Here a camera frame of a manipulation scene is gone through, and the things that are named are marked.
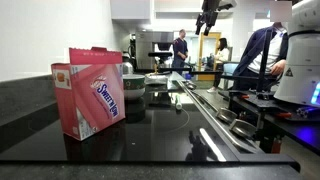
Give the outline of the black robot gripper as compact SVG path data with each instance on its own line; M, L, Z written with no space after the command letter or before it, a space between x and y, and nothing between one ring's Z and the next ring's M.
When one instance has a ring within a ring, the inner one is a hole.
M203 24L206 25L204 36L208 36L211 27L215 25L218 13L222 10L229 10L237 6L236 0L203 0L202 14L199 14L196 21L196 35L199 35Z

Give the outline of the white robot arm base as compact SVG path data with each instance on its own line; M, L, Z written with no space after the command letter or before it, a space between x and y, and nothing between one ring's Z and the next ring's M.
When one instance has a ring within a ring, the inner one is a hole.
M286 65L274 94L278 100L320 106L320 0L301 0L286 23Z

